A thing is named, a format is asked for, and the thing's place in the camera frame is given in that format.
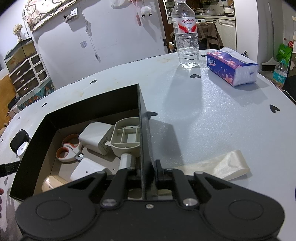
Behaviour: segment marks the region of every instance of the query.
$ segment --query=clear plastic bottle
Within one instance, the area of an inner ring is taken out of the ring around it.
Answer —
[[[172,11],[179,61],[185,68],[197,66],[200,59],[194,11],[186,0],[175,0]]]
[[[281,86],[284,85],[288,75],[288,65],[284,59],[274,69],[274,80]]]

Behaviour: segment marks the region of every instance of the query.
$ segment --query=scissors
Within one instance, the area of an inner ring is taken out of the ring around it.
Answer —
[[[82,144],[79,141],[78,144],[70,143],[70,140],[78,139],[78,134],[71,134],[63,139],[62,147],[60,147],[56,152],[56,157],[61,162],[71,162],[75,161],[76,157],[81,155]]]

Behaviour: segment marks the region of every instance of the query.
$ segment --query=purple tissue package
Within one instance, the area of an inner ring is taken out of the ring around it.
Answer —
[[[229,48],[208,52],[207,66],[232,86],[256,82],[259,68],[256,62]]]

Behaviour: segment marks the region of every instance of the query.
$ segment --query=plastic bottle with teal label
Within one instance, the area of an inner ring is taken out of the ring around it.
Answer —
[[[274,69],[274,80],[280,84],[284,84],[288,75],[288,66],[285,59],[275,67]]]

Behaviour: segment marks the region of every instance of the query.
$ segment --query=metal bolt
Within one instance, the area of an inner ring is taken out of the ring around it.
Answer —
[[[152,208],[154,208],[154,205],[153,205],[153,204],[147,204],[147,205],[146,205],[146,208],[148,208],[148,209],[152,209]]]
[[[195,206],[196,204],[198,204],[198,201],[194,198],[186,198],[183,200],[183,204],[185,206]]]
[[[102,201],[102,205],[105,207],[113,207],[117,204],[116,200],[113,198],[107,198]]]

